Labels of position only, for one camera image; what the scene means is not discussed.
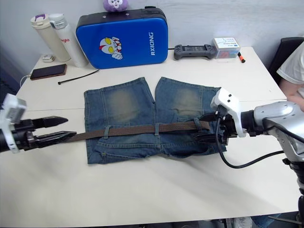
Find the sneaker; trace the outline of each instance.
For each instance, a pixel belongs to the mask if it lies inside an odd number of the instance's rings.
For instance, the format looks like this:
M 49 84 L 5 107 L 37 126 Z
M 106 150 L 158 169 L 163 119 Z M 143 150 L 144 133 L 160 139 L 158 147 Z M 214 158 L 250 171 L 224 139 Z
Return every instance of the sneaker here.
M 252 228 L 251 217 L 239 217 L 239 218 L 234 218 L 233 220 L 234 220 L 235 228 Z

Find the black cable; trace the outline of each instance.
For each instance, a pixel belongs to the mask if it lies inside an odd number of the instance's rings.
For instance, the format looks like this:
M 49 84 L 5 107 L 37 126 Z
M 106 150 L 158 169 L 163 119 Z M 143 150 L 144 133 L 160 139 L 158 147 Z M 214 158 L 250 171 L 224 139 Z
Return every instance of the black cable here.
M 257 163 L 257 162 L 259 162 L 259 161 L 261 161 L 261 160 L 263 160 L 263 159 L 265 159 L 265 158 L 268 158 L 268 157 L 271 157 L 271 156 L 274 156 L 274 155 L 277 155 L 277 154 L 284 153 L 284 151 L 277 151 L 277 152 L 273 152 L 273 153 L 266 154 L 266 155 L 264 155 L 264 156 L 262 156 L 262 157 L 259 157 L 259 158 L 257 158 L 257 159 L 254 159 L 253 161 L 248 162 L 248 163 L 243 164 L 243 165 L 232 165 L 232 164 L 230 164 L 230 163 L 226 160 L 226 158 L 225 158 L 225 156 L 224 156 L 224 154 L 223 154 L 223 151 L 222 151 L 222 149 L 221 149 L 220 143 L 219 143 L 218 135 L 219 135 L 219 124 L 220 124 L 220 121 L 221 121 L 221 117 L 218 117 L 218 119 L 217 119 L 217 124 L 216 124 L 216 129 L 215 129 L 215 141 L 216 141 L 216 144 L 217 144 L 217 147 L 218 147 L 218 152 L 219 152 L 219 154 L 220 154 L 220 157 L 222 158 L 223 162 L 224 162 L 227 166 L 229 166 L 229 167 L 231 167 L 231 168 L 233 168 L 233 169 L 241 169 L 241 168 L 247 167 L 247 166 L 249 166 L 249 165 L 252 165 L 252 164 L 254 164 L 254 163 Z
M 277 128 L 277 129 L 279 129 L 281 132 L 287 134 L 288 136 L 290 136 L 290 137 L 292 137 L 292 138 L 294 138 L 294 139 L 300 141 L 301 143 L 304 143 L 304 139 L 303 139 L 302 137 L 300 137 L 300 136 L 298 136 L 298 135 L 296 135 L 296 134 L 290 132 L 289 130 L 285 129 L 282 125 L 279 125 L 279 124 L 275 124 L 275 125 L 273 125 L 272 127 L 267 128 L 267 129 L 265 130 L 265 132 L 270 131 L 270 130 L 273 129 L 273 128 Z
M 75 77 L 75 78 L 72 78 L 72 79 L 69 79 L 69 80 L 65 80 L 65 81 L 58 82 L 58 85 L 61 85 L 62 83 L 65 83 L 65 82 L 74 81 L 74 80 L 76 80 L 76 79 L 79 79 L 79 78 L 82 78 L 82 77 L 86 77 L 86 76 L 92 75 L 92 74 L 96 73 L 97 71 L 99 71 L 99 70 L 96 70 L 96 71 L 94 71 L 94 72 L 92 72 L 92 73 L 90 73 L 90 74 L 87 74 L 87 75 L 83 75 L 83 76 L 80 76 L 80 77 Z

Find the jeans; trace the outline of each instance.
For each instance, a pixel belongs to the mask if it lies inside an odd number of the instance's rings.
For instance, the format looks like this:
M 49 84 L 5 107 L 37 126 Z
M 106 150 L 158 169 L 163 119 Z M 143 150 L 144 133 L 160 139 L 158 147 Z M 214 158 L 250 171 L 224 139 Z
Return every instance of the jeans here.
M 158 124 L 198 120 L 203 114 L 214 112 L 210 102 L 218 90 L 162 77 L 156 86 L 154 101 L 148 84 L 141 77 L 120 85 L 86 91 L 85 130 L 105 129 L 104 137 L 86 141 L 88 163 L 121 162 L 160 153 L 185 158 L 218 152 L 215 145 L 196 141 L 190 132 L 157 132 Z M 145 124 L 154 124 L 156 132 L 107 137 L 110 128 Z M 215 124 L 212 122 L 210 126 L 210 131 L 201 131 L 213 134 Z

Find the person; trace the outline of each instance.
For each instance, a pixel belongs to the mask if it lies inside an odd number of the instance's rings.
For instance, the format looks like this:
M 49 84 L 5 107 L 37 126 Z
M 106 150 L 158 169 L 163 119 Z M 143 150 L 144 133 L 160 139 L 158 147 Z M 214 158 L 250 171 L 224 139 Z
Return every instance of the person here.
M 280 66 L 279 87 L 288 101 L 297 103 L 304 112 L 304 42 Z

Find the purple plush toy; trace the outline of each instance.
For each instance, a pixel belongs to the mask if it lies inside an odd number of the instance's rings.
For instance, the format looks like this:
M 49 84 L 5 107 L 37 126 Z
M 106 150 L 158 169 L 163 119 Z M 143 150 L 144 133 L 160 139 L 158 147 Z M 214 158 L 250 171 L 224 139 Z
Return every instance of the purple plush toy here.
M 104 8 L 108 12 L 121 12 L 128 7 L 128 0 L 104 0 Z

